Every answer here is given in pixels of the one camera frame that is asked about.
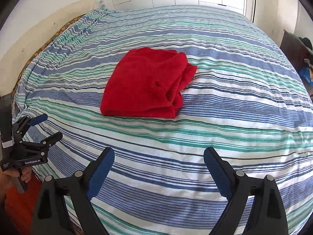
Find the left hand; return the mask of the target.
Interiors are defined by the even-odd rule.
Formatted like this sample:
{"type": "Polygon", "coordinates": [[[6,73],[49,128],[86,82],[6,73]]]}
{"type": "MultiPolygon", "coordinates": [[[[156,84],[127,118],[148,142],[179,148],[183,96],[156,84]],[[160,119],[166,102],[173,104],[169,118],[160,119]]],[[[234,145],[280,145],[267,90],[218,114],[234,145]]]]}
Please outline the left hand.
{"type": "Polygon", "coordinates": [[[0,177],[0,193],[1,193],[1,203],[5,201],[5,196],[7,191],[13,187],[13,179],[21,177],[21,180],[28,183],[31,179],[32,167],[22,168],[22,174],[20,175],[19,171],[10,168],[6,171],[1,171],[0,177]]]}

